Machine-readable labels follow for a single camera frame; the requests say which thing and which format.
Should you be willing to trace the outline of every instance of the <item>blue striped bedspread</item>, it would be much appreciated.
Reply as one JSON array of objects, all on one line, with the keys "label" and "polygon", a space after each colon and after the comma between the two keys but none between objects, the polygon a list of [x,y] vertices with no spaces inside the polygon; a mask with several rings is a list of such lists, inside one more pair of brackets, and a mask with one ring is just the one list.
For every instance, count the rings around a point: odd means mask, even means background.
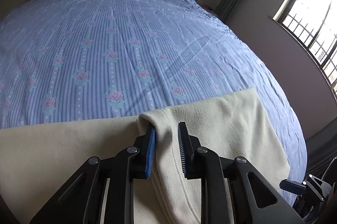
[{"label": "blue striped bedspread", "polygon": [[138,115],[251,87],[289,178],[302,181],[305,142],[283,90],[194,0],[32,0],[0,25],[0,128]]}]

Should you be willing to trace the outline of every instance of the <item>black bracket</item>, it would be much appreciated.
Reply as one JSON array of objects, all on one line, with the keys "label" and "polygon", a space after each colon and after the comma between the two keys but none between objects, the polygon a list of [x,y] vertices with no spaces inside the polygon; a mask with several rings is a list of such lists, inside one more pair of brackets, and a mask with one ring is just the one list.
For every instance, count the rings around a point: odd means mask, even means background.
[{"label": "black bracket", "polygon": [[89,158],[33,217],[31,224],[134,223],[134,179],[152,172],[155,129],[115,157]]},{"label": "black bracket", "polygon": [[178,141],[185,177],[202,180],[201,224],[230,223],[224,178],[229,182],[235,223],[304,223],[246,158],[219,157],[189,135],[184,122],[178,125]]}]

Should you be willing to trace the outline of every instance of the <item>cream blanket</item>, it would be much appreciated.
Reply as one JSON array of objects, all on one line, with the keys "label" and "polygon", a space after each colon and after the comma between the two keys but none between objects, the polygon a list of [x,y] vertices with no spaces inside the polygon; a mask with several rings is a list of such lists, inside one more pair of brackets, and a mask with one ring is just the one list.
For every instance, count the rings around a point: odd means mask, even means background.
[{"label": "cream blanket", "polygon": [[112,157],[156,127],[150,180],[136,180],[135,223],[199,223],[200,180],[186,180],[177,126],[185,121],[221,157],[246,157],[279,190],[289,164],[255,89],[187,105],[105,120],[24,126],[0,130],[0,193],[22,224],[91,156]]}]

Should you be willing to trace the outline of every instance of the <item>window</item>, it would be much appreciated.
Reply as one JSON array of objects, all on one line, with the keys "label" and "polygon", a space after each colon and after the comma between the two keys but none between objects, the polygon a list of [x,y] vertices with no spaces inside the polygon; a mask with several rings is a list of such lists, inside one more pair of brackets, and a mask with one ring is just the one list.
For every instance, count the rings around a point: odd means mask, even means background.
[{"label": "window", "polygon": [[337,0],[290,0],[278,19],[308,51],[337,92]]}]

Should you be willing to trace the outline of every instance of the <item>screw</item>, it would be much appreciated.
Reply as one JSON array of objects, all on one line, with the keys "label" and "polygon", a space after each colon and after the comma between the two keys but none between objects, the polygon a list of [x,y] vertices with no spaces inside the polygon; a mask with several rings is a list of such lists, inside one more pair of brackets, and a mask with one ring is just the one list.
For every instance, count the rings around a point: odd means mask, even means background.
[{"label": "screw", "polygon": [[247,162],[247,159],[244,157],[237,157],[236,162],[240,164],[245,164]]},{"label": "screw", "polygon": [[137,147],[135,146],[130,146],[128,149],[127,149],[127,152],[128,153],[136,153],[138,151]]},{"label": "screw", "polygon": [[207,153],[207,148],[206,147],[198,147],[197,148],[198,153]]},{"label": "screw", "polygon": [[98,158],[97,157],[91,157],[91,158],[89,158],[88,162],[89,162],[89,164],[94,165],[94,164],[98,163]]}]

